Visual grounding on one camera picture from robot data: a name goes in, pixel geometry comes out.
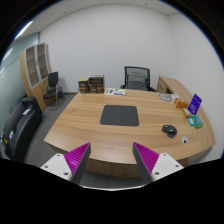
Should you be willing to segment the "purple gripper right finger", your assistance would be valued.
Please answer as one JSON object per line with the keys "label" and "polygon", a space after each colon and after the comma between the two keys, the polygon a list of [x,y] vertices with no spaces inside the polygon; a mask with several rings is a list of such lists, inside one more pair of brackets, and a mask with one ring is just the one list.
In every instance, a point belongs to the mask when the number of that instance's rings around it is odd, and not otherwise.
{"label": "purple gripper right finger", "polygon": [[137,142],[133,143],[132,152],[137,162],[143,183],[151,183],[153,181],[151,173],[159,158],[159,154]]}

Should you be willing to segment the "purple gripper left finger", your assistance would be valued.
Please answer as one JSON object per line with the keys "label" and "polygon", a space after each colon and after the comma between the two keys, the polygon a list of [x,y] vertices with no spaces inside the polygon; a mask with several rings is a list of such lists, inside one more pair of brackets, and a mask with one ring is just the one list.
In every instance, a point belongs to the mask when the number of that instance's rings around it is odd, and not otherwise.
{"label": "purple gripper left finger", "polygon": [[71,181],[73,183],[79,184],[81,182],[90,154],[91,143],[88,142],[64,155],[72,172]]}

